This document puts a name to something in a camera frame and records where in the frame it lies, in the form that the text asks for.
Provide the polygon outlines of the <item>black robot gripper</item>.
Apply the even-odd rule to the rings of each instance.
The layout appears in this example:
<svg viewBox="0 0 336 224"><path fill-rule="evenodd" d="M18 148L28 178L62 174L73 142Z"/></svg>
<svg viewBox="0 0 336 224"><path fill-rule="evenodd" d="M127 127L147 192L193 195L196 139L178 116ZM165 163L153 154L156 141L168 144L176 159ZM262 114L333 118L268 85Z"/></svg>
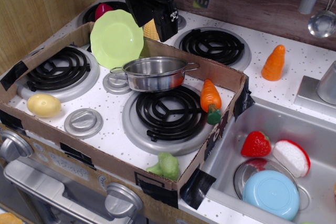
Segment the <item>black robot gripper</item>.
<svg viewBox="0 0 336 224"><path fill-rule="evenodd" d="M174 0L125 0L125 2L139 27L154 18L161 42L165 42L177 34L178 9Z"/></svg>

